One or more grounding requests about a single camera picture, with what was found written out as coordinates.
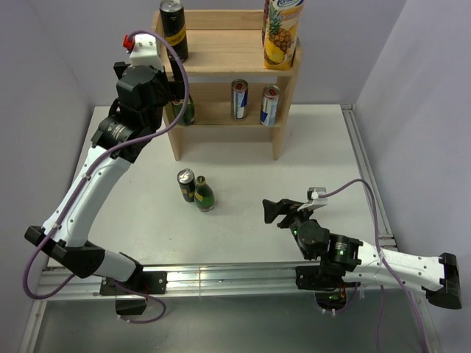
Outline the green glass bottle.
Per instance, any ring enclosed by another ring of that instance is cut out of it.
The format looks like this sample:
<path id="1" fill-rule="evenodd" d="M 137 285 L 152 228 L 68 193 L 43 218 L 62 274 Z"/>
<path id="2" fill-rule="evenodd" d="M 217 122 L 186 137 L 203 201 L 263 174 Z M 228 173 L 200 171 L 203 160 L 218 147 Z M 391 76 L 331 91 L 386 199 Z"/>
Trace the green glass bottle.
<path id="1" fill-rule="evenodd" d="M 183 108 L 183 103 L 184 103 L 183 99 L 176 99 L 172 102 L 171 107 L 172 107 L 172 112 L 174 113 L 175 118 L 180 114 Z M 183 113 L 182 117 L 178 120 L 178 124 L 180 126 L 190 126 L 194 123 L 194 120 L 195 120 L 195 106 L 194 106 L 193 99 L 191 98 L 191 96 L 189 96 L 186 110 Z"/>
<path id="2" fill-rule="evenodd" d="M 214 192 L 206 182 L 206 178 L 204 176 L 198 176 L 196 178 L 194 197 L 196 205 L 200 211 L 208 212 L 213 209 L 216 203 Z"/>

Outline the black can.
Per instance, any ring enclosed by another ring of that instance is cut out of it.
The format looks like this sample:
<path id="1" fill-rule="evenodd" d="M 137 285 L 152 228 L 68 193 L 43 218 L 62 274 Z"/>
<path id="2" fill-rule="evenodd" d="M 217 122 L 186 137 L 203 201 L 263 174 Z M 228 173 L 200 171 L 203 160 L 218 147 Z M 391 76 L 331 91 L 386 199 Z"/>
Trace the black can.
<path id="1" fill-rule="evenodd" d="M 196 189 L 194 172 L 190 168 L 185 168 L 177 173 L 177 182 L 180 191 L 186 202 L 194 202 Z"/>
<path id="2" fill-rule="evenodd" d="M 183 3 L 178 0 L 163 0 L 159 11 L 166 41 L 180 60 L 185 62 L 189 53 Z"/>

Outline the silver red-top can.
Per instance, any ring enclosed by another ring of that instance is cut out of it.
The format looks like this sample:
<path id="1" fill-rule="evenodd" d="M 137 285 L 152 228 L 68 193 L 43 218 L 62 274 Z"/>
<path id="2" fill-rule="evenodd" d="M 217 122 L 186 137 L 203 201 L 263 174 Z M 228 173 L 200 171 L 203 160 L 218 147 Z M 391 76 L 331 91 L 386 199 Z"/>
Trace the silver red-top can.
<path id="1" fill-rule="evenodd" d="M 231 110 L 232 117 L 242 121 L 247 115 L 248 83 L 243 79 L 236 79 L 231 84 Z"/>
<path id="2" fill-rule="evenodd" d="M 262 95 L 260 123 L 263 126 L 274 126 L 280 98 L 280 89 L 276 85 L 267 85 L 263 89 Z"/>

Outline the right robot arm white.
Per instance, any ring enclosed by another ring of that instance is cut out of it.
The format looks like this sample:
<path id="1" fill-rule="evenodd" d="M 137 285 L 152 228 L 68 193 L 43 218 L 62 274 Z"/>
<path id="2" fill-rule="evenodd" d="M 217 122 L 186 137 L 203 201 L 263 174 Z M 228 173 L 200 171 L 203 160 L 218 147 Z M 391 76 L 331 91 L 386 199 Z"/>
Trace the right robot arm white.
<path id="1" fill-rule="evenodd" d="M 458 310 L 461 287 L 454 254 L 424 257 L 377 249 L 365 241 L 331 232 L 312 217 L 321 204 L 290 199 L 262 201 L 264 221 L 289 229 L 307 265 L 296 267 L 300 290 L 327 291 L 356 284 L 402 285 L 437 307 Z"/>

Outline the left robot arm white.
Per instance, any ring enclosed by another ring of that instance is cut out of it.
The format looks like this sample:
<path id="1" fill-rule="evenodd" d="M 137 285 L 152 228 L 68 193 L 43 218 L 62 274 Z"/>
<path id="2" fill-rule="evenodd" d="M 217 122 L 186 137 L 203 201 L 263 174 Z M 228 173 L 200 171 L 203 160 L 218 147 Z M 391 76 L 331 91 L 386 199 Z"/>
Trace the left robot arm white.
<path id="1" fill-rule="evenodd" d="M 107 277 L 125 293 L 142 288 L 142 266 L 131 257 L 91 243 L 91 226 L 111 190 L 137 160 L 147 143 L 172 129 L 162 129 L 163 108 L 173 99 L 189 100 L 183 63 L 171 66 L 174 81 L 151 65 L 117 62 L 118 97 L 91 139 L 85 164 L 54 213 L 41 226 L 30 226 L 25 238 L 66 267 L 74 276 Z"/>

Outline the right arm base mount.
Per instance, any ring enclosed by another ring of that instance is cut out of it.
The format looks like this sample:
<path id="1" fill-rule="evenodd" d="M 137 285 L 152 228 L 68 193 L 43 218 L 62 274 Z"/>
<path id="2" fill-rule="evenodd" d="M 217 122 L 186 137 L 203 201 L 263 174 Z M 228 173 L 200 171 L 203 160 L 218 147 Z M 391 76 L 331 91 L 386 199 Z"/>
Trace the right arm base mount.
<path id="1" fill-rule="evenodd" d="M 344 312 L 355 298 L 359 282 L 345 282 L 346 271 L 325 265 L 302 265 L 295 268 L 295 283 L 299 290 L 314 292 L 322 315 L 333 317 Z"/>

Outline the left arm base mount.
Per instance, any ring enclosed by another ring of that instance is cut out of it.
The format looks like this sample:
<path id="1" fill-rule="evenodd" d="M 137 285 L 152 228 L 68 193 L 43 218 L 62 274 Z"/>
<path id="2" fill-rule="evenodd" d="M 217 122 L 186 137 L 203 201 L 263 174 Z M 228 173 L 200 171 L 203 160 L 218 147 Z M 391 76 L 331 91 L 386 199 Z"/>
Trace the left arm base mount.
<path id="1" fill-rule="evenodd" d="M 118 315 L 137 316 L 144 313 L 150 302 L 149 296 L 163 295 L 166 285 L 166 271 L 143 271 L 127 282 L 105 277 L 100 285 L 99 295 L 116 298 L 115 309 Z"/>

